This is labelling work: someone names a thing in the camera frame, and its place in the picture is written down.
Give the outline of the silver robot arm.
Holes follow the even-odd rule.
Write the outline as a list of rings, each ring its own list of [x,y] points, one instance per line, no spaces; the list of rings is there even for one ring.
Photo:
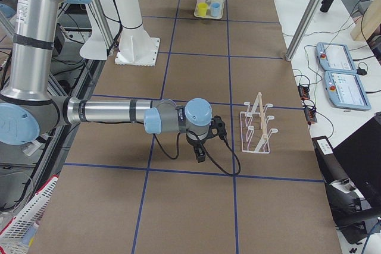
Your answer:
[[[169,99],[92,101],[48,93],[58,8],[62,2],[91,1],[18,0],[10,81],[1,90],[1,142],[23,145],[75,123],[137,123],[149,134],[185,134],[198,162],[204,161],[204,142],[213,135],[212,108],[204,99],[180,106]]]

